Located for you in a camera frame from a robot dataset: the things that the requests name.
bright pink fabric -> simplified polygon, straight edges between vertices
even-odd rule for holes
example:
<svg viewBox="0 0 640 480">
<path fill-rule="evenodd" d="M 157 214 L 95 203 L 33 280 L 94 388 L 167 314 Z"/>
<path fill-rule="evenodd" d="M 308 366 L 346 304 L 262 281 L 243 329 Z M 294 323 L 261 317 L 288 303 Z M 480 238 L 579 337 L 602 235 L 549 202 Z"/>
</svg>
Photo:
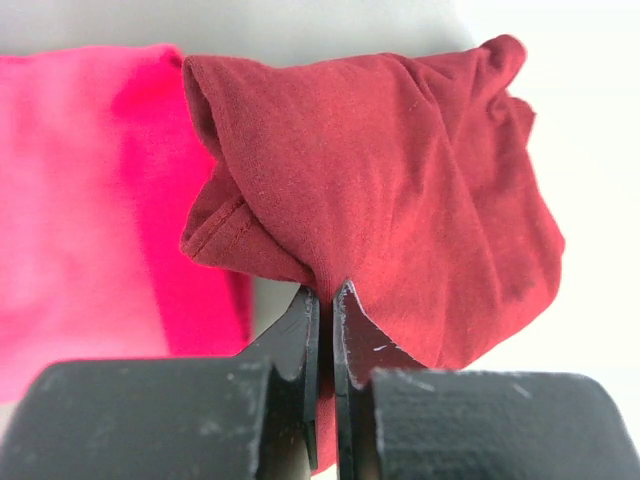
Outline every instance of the bright pink fabric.
<svg viewBox="0 0 640 480">
<path fill-rule="evenodd" d="M 0 57 L 0 403 L 69 358 L 231 355 L 248 277 L 178 251 L 208 179 L 172 47 Z"/>
</svg>

garment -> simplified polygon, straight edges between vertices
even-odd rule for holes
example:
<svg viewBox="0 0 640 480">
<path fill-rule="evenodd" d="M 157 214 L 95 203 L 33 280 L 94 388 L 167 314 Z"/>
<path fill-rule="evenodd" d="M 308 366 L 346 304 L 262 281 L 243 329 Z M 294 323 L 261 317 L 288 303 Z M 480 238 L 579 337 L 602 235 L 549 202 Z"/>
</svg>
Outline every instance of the garment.
<svg viewBox="0 0 640 480">
<path fill-rule="evenodd" d="M 0 403 L 69 358 L 228 355 L 250 280 L 179 251 L 213 162 L 170 46 L 0 57 Z"/>
<path fill-rule="evenodd" d="M 510 36 L 283 69 L 187 58 L 192 119 L 218 165 L 184 252 L 309 285 L 325 306 L 350 278 L 418 361 L 468 365 L 531 322 L 560 282 L 564 239 L 526 151 L 534 114 L 505 90 L 524 60 Z M 325 468 L 330 402 L 318 415 Z"/>
</svg>

red cloth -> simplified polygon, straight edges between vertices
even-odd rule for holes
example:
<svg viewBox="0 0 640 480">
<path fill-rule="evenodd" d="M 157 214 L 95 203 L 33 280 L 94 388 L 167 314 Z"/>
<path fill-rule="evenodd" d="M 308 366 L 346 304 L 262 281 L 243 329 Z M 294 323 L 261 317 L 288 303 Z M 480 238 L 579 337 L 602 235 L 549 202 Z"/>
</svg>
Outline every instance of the red cloth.
<svg viewBox="0 0 640 480">
<path fill-rule="evenodd" d="M 462 368 L 553 300 L 564 240 L 526 151 L 534 114 L 506 87 L 524 48 L 380 54 L 276 69 L 195 56 L 185 85 L 218 159 L 183 250 L 313 287 L 346 278 L 369 316 L 429 367 Z M 319 406 L 321 468 L 335 459 Z"/>
<path fill-rule="evenodd" d="M 180 53 L 0 57 L 0 403 L 68 358 L 234 354 L 250 280 L 179 251 L 213 163 Z"/>
</svg>

fabric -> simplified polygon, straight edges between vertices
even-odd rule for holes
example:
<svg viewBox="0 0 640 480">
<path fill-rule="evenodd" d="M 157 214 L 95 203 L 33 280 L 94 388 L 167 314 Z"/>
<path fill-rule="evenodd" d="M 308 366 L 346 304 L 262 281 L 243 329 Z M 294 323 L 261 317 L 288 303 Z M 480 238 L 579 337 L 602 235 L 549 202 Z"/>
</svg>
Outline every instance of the fabric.
<svg viewBox="0 0 640 480">
<path fill-rule="evenodd" d="M 0 57 L 0 403 L 69 358 L 227 355 L 246 276 L 179 251 L 213 168 L 169 46 Z"/>
<path fill-rule="evenodd" d="M 531 322 L 560 282 L 564 240 L 526 150 L 534 114 L 505 90 L 524 60 L 509 36 L 283 69 L 188 58 L 191 115 L 218 165 L 184 252 L 309 285 L 325 306 L 351 278 L 417 360 L 468 365 Z M 319 409 L 325 468 L 333 406 Z"/>
</svg>

folded red cloth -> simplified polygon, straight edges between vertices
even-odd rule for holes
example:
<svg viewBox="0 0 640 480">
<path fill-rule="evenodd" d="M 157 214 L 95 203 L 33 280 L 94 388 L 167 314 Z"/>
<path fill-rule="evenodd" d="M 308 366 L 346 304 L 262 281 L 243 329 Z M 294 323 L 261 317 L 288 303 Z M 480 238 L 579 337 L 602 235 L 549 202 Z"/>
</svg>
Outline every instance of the folded red cloth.
<svg viewBox="0 0 640 480">
<path fill-rule="evenodd" d="M 534 114 L 505 90 L 524 60 L 510 36 L 283 69 L 188 58 L 192 119 L 219 163 L 183 250 L 309 285 L 325 304 L 351 278 L 417 360 L 468 365 L 531 322 L 560 282 L 564 239 L 526 151 Z M 319 408 L 324 468 L 333 407 Z"/>
<path fill-rule="evenodd" d="M 250 278 L 179 251 L 211 174 L 174 47 L 0 56 L 0 403 L 70 358 L 229 355 Z"/>
</svg>

